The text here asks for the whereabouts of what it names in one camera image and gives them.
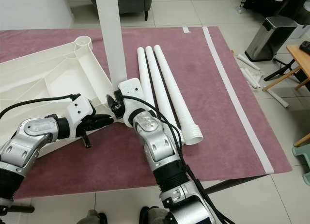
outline wooden table leg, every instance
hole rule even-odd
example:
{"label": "wooden table leg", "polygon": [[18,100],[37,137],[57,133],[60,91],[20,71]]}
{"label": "wooden table leg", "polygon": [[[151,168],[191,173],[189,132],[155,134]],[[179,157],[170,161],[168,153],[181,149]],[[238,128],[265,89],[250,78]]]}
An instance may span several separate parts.
{"label": "wooden table leg", "polygon": [[310,81],[310,79],[305,79],[298,86],[295,87],[295,90],[298,90],[299,88],[301,88],[303,85],[305,85],[309,81]]}
{"label": "wooden table leg", "polygon": [[268,86],[263,88],[263,91],[267,91],[269,88],[271,88],[272,86],[276,85],[277,83],[285,80],[287,77],[289,77],[291,74],[297,72],[298,70],[300,70],[300,66],[296,67],[294,70],[291,70],[289,73],[283,75],[281,78],[277,79],[275,82],[269,84]]}
{"label": "wooden table leg", "polygon": [[306,135],[305,137],[303,137],[302,139],[295,142],[294,146],[299,147],[302,143],[304,143],[306,140],[309,140],[309,139],[310,139],[310,133]]}

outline wooden table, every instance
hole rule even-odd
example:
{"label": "wooden table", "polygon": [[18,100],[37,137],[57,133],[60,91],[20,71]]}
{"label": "wooden table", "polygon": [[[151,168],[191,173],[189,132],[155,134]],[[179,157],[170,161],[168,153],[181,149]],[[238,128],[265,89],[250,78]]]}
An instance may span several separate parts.
{"label": "wooden table", "polygon": [[[267,91],[269,88],[273,87],[277,83],[281,82],[282,80],[286,79],[293,73],[296,73],[299,70],[303,70],[304,73],[307,75],[307,79],[302,81],[298,86],[295,87],[296,90],[298,90],[300,87],[305,85],[307,82],[310,81],[310,55],[306,52],[299,49],[298,45],[290,45],[286,47],[289,53],[292,55],[292,57],[295,59],[295,61],[298,63],[298,66],[291,70],[289,73],[283,75],[281,78],[276,80],[275,82],[271,83],[270,85],[263,88],[263,91]],[[302,139],[298,140],[294,146],[300,146],[302,143],[310,139],[310,133],[303,137]]]}

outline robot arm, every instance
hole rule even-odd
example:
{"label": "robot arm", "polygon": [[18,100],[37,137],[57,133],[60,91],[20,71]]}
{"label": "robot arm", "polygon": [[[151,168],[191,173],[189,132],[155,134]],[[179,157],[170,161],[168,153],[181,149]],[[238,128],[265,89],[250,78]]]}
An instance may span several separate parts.
{"label": "robot arm", "polygon": [[82,137],[90,147],[86,131],[113,123],[109,115],[96,115],[89,100],[79,95],[63,115],[23,121],[16,133],[0,149],[0,208],[5,214],[13,196],[39,156],[40,149],[57,139]]}
{"label": "robot arm", "polygon": [[139,80],[121,82],[119,88],[116,93],[118,100],[111,101],[110,107],[116,112],[120,111],[119,118],[122,117],[125,124],[135,130],[143,144],[147,161],[161,189],[163,206],[170,210],[167,223],[214,224],[206,201],[194,181],[189,180],[176,144],[164,132],[162,122],[147,111],[150,108],[146,105],[127,98],[143,99]]}

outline small teal stool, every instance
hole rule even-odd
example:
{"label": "small teal stool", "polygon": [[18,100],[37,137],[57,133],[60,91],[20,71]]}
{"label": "small teal stool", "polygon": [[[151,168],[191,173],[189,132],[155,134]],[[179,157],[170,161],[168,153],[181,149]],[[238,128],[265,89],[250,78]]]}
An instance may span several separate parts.
{"label": "small teal stool", "polygon": [[[294,156],[303,155],[306,159],[308,166],[310,167],[310,144],[301,147],[293,147],[292,152]],[[305,183],[310,186],[310,172],[305,173],[302,177]]]}

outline tiled floor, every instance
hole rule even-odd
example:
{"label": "tiled floor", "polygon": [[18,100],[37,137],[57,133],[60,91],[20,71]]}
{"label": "tiled floor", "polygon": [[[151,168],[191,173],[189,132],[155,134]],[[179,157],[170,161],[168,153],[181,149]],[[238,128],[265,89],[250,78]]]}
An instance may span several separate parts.
{"label": "tiled floor", "polygon": [[[229,47],[235,54],[243,53],[251,42],[263,18],[251,11],[238,14],[240,0],[153,0],[149,20],[143,13],[122,15],[122,26],[126,27],[171,27],[171,26],[219,26]],[[99,27],[98,17],[89,0],[69,0],[75,15],[74,28]],[[303,39],[288,39],[286,44],[300,44]],[[285,49],[277,57],[289,61],[291,56]],[[272,62],[257,63],[267,75],[278,69]],[[309,170],[302,158],[295,158],[291,149],[293,142],[310,132],[310,92],[301,88],[294,90],[295,79],[275,86],[273,90],[283,97],[290,107],[285,109],[269,94],[253,91],[275,132],[283,150],[293,166],[289,173],[266,176],[211,195],[219,210],[238,224],[308,224],[310,223],[310,187],[302,174]],[[204,182],[204,186],[215,182]],[[157,187],[97,192],[69,196],[34,198],[31,202],[36,211],[20,216],[20,224],[75,224],[86,215],[88,209],[104,211],[109,224],[136,224],[143,205],[159,205]],[[8,216],[12,221],[19,219]]]}

